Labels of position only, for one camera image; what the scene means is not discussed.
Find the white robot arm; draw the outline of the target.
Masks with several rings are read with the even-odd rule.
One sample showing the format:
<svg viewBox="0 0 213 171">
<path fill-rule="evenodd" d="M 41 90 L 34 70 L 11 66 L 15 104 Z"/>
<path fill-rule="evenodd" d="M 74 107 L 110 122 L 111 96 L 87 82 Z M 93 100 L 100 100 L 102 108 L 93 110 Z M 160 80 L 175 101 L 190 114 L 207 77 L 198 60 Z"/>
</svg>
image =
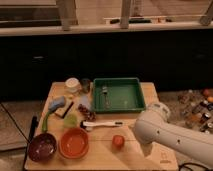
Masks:
<svg viewBox="0 0 213 171">
<path fill-rule="evenodd" d="M 170 124 L 170 109 L 150 103 L 136 119 L 132 132 L 140 144 L 157 142 L 213 168 L 213 135 Z"/>
</svg>

